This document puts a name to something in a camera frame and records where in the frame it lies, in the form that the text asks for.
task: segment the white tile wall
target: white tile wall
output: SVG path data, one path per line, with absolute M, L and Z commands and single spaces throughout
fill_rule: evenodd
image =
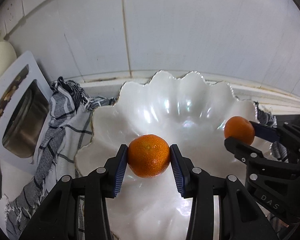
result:
M 127 42 L 132 76 L 198 70 L 300 96 L 292 0 L 46 0 L 25 15 L 8 40 L 33 52 L 49 82 L 126 77 Z
M 300 11 L 292 0 L 124 0 L 132 70 L 199 70 L 292 92 Z
M 39 10 L 22 19 L 20 25 L 10 33 L 8 41 L 17 55 L 27 50 L 33 53 L 48 82 L 59 76 L 69 78 L 81 75 L 66 42 L 57 0 L 42 4 Z
M 58 11 L 82 75 L 129 71 L 122 0 L 58 0 Z

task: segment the ceramic bowl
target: ceramic bowl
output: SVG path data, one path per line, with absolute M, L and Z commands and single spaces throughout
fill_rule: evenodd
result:
M 245 181 L 246 166 L 224 147 L 224 126 L 232 116 L 258 122 L 252 101 L 240 101 L 226 82 L 208 84 L 198 72 L 174 78 L 160 71 L 146 84 L 125 83 L 114 106 L 95 110 L 93 138 L 75 157 L 85 176 L 116 155 L 121 144 L 140 135 L 155 134 L 177 144 L 194 166 L 213 176 L 234 174 Z M 255 138 L 252 146 L 269 151 L 270 144 Z M 137 177 L 127 166 L 121 192 L 107 199 L 111 231 L 120 240 L 184 240 L 192 199 L 177 191 L 171 166 L 153 179 Z M 215 201 L 215 238 L 218 238 L 218 198 Z

